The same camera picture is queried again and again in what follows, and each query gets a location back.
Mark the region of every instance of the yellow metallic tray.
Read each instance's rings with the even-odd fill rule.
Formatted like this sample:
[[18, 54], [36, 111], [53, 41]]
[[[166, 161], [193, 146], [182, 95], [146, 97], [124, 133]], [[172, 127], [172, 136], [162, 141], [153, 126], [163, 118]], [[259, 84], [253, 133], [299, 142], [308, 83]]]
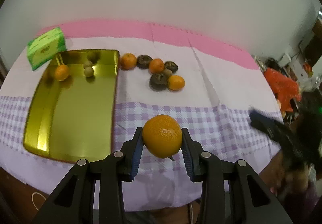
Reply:
[[[84, 76], [88, 54], [98, 56], [94, 76]], [[67, 80], [54, 79], [60, 62], [54, 57], [33, 96], [24, 132], [24, 147], [59, 161], [97, 161], [111, 153], [112, 120], [118, 74], [116, 50], [72, 50], [57, 53], [70, 68]]]

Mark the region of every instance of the purple checkered pattern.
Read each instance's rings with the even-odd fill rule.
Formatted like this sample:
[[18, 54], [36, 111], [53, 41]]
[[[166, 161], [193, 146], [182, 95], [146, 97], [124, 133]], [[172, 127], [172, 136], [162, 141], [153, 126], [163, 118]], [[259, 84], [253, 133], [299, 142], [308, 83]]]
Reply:
[[[0, 96], [0, 143], [27, 156], [42, 159], [44, 163], [68, 167], [66, 163], [40, 158], [24, 149], [22, 140], [30, 103], [31, 98]], [[204, 150], [223, 160], [236, 161], [245, 154], [271, 145], [264, 134], [250, 128], [246, 110], [232, 110], [222, 104], [210, 108], [192, 108], [128, 102], [115, 105], [113, 149], [119, 150], [123, 142], [133, 138], [137, 127], [142, 127], [148, 119], [158, 114], [175, 118], [181, 127], [188, 128], [191, 138], [199, 141]], [[263, 114], [282, 120], [280, 112]], [[139, 174], [185, 170], [181, 151], [174, 158], [175, 161], [158, 159], [144, 147]]]

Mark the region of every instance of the brown floor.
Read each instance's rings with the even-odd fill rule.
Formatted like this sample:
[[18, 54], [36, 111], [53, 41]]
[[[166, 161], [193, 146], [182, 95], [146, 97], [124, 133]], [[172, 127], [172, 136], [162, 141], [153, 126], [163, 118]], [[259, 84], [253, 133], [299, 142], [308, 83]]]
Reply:
[[[2, 168], [0, 168], [0, 191], [9, 204], [9, 207], [22, 224], [31, 223], [31, 220], [37, 213], [35, 206], [40, 208], [45, 201], [44, 198], [37, 193], [42, 194], [45, 198], [48, 197], [47, 194], [17, 180]], [[37, 192], [33, 196], [35, 206], [32, 202], [32, 194], [34, 192]], [[193, 202], [193, 209], [194, 223], [196, 223], [197, 215], [199, 213], [199, 205], [196, 202]], [[156, 218], [158, 224], [189, 223], [187, 206], [154, 210], [152, 211], [152, 214]]]

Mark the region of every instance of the silver screw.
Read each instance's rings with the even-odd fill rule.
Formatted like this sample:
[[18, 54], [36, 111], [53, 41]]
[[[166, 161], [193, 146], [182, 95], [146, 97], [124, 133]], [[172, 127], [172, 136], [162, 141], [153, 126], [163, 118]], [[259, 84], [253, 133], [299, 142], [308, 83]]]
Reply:
[[211, 154], [208, 151], [204, 151], [203, 153], [201, 153], [201, 156], [203, 156], [204, 158], [209, 158], [210, 155]]
[[114, 152], [114, 157], [116, 157], [116, 158], [120, 158], [120, 157], [122, 157], [123, 156], [123, 152], [122, 151], [115, 151]]
[[78, 164], [79, 166], [84, 166], [84, 165], [86, 164], [86, 159], [80, 159], [80, 160], [77, 162], [77, 164]]
[[239, 160], [239, 161], [237, 161], [237, 163], [239, 166], [242, 166], [242, 167], [245, 167], [247, 165], [247, 162], [244, 160]]

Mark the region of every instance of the white wall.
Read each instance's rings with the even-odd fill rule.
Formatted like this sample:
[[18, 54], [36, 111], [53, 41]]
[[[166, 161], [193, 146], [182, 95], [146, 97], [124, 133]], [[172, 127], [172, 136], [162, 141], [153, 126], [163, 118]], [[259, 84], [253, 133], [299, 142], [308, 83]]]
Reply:
[[278, 58], [296, 47], [319, 8], [318, 0], [6, 0], [0, 53], [10, 68], [40, 28], [94, 17], [175, 25]]

